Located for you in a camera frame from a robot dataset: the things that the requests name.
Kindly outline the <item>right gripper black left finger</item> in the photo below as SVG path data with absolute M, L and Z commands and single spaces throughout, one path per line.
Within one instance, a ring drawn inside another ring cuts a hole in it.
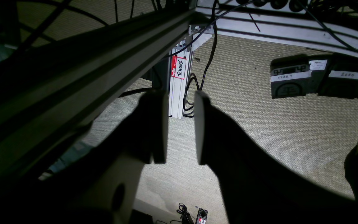
M 167 158 L 168 94 L 153 90 L 97 147 L 48 179 L 40 224 L 127 224 L 145 164 Z

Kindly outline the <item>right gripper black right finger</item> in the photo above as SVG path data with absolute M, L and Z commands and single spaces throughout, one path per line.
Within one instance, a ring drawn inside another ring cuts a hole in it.
M 197 158 L 217 176 L 230 224 L 349 224 L 356 203 L 266 153 L 203 91 L 194 94 Z

